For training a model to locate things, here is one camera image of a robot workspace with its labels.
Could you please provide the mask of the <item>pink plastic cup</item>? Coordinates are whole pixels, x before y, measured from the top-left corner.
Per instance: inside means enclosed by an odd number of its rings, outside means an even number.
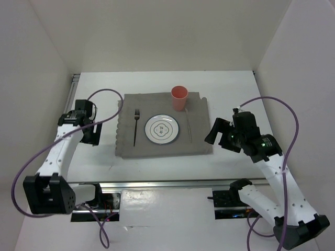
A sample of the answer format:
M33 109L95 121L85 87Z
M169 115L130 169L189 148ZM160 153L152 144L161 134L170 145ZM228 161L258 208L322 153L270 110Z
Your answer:
M188 90L184 86L175 86L171 90L172 106L175 111L182 111L186 106Z

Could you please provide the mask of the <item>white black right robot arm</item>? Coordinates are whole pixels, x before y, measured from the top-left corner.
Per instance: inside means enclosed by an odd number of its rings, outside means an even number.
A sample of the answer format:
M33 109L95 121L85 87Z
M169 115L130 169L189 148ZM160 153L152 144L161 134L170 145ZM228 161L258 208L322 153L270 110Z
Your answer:
M273 228L274 236L286 250L291 250L321 234L330 222L309 204L284 163L284 155L274 136L261 134L253 113L234 109L232 121L216 118L205 142L232 152L243 152L263 173L273 189L277 203L258 191L248 179L230 184L229 201L252 207Z

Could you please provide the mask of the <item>silver table knife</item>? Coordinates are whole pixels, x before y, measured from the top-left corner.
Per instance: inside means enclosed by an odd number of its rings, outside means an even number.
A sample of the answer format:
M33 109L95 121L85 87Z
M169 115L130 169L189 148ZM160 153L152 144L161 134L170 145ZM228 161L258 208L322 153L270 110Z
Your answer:
M188 134L189 134L189 140L192 143L192 132L191 132L191 125L189 122L189 115L188 115L188 110L187 108L184 109L185 110L185 114L186 114L186 121L187 121L187 128L188 128Z

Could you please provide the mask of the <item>grey cloth placemat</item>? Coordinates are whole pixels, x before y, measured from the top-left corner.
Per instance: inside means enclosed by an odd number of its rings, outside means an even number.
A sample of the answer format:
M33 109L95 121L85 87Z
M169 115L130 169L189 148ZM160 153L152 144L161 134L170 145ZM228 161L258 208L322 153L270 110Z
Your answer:
M208 103L190 92L186 108L175 111L170 93L126 94L118 116L115 154L123 159L208 155Z

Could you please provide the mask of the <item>white plate blue rim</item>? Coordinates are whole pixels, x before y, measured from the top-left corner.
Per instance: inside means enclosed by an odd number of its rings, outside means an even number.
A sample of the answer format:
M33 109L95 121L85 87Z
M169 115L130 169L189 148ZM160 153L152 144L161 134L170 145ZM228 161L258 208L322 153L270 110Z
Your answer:
M179 136L180 127L176 119L169 115L154 115L144 126L147 139L157 145L173 143Z

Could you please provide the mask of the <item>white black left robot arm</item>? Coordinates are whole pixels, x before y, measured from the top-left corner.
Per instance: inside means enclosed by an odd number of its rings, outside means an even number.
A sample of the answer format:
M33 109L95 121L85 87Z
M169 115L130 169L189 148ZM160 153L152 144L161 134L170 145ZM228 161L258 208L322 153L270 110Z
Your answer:
M68 170L79 143L99 144L102 125L94 125L96 105L86 99L75 102L74 110L58 120L55 146L35 175L25 177L23 188L33 215L70 214L86 203L92 209L102 206L104 196L98 184L67 182Z

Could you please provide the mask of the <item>black fork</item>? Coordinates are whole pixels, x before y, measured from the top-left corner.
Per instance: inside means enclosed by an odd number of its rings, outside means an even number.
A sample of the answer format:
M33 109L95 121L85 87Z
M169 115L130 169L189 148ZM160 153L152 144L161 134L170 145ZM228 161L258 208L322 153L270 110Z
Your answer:
M134 136L133 136L133 146L136 145L137 124L138 124L138 120L140 119L140 109L135 110L134 119L135 119L136 122L135 122Z

